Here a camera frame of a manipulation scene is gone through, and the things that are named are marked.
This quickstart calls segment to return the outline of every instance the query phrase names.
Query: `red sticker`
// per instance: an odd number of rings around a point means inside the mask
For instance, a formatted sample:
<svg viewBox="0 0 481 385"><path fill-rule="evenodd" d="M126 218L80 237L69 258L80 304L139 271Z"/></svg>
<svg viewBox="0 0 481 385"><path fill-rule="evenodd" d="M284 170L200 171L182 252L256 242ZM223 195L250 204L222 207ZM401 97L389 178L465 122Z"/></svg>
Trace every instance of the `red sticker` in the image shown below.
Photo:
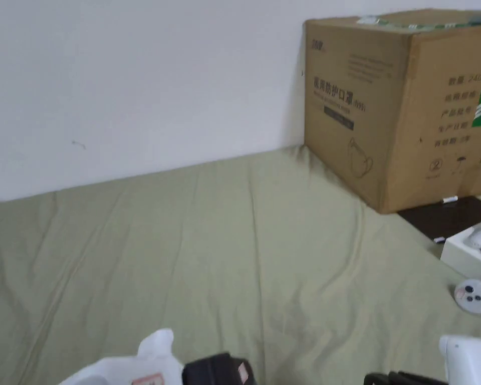
<svg viewBox="0 0 481 385"><path fill-rule="evenodd" d="M155 373L132 381L132 385L164 385L164 378L162 373Z"/></svg>

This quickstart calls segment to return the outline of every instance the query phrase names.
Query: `white box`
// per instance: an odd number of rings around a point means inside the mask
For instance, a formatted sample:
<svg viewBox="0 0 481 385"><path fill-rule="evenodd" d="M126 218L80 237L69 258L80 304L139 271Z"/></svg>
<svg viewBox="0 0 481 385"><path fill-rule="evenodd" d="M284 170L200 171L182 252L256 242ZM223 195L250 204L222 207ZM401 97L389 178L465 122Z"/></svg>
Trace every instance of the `white box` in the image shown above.
<svg viewBox="0 0 481 385"><path fill-rule="evenodd" d="M473 249L465 241L481 224L447 238L440 260L467 278L481 281L481 250Z"/></svg>

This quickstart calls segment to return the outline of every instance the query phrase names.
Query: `bed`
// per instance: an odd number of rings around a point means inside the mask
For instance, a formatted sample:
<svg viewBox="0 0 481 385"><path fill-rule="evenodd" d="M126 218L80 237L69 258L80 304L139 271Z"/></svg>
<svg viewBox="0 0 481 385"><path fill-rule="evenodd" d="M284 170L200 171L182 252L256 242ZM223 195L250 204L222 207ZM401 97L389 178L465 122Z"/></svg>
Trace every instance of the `bed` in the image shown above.
<svg viewBox="0 0 481 385"><path fill-rule="evenodd" d="M481 337L459 274L305 147L0 204L0 384L57 384L161 327L182 362L229 350L260 384L444 378Z"/></svg>

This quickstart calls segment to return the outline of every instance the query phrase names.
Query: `white wall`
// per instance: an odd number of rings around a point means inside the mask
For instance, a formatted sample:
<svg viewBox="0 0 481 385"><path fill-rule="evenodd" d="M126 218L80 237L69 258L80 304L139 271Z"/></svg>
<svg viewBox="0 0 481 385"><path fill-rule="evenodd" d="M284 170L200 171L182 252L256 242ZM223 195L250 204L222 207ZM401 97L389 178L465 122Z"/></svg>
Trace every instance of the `white wall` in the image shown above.
<svg viewBox="0 0 481 385"><path fill-rule="evenodd" d="M366 3L0 0L0 200L301 143L303 21L431 1Z"/></svg>

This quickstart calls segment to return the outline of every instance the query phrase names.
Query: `white plastic bag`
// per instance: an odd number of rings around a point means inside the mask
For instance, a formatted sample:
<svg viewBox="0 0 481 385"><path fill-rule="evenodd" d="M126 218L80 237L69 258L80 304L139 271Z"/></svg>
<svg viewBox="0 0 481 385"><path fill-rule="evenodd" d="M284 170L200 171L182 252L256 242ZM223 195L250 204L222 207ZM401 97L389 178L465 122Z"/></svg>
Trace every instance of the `white plastic bag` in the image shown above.
<svg viewBox="0 0 481 385"><path fill-rule="evenodd" d="M183 365L173 357L173 330L160 329L142 340L135 357L99 360L61 385L182 385Z"/></svg>

